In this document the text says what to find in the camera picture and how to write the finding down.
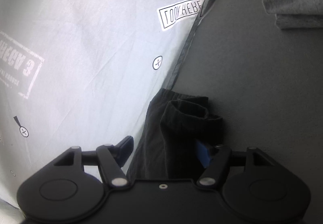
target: black cloth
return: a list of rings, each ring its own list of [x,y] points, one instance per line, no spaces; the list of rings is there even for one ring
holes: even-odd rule
[[[221,133],[222,119],[207,107],[207,97],[161,89],[149,104],[128,179],[197,180],[204,168],[195,155],[195,139],[215,145]]]

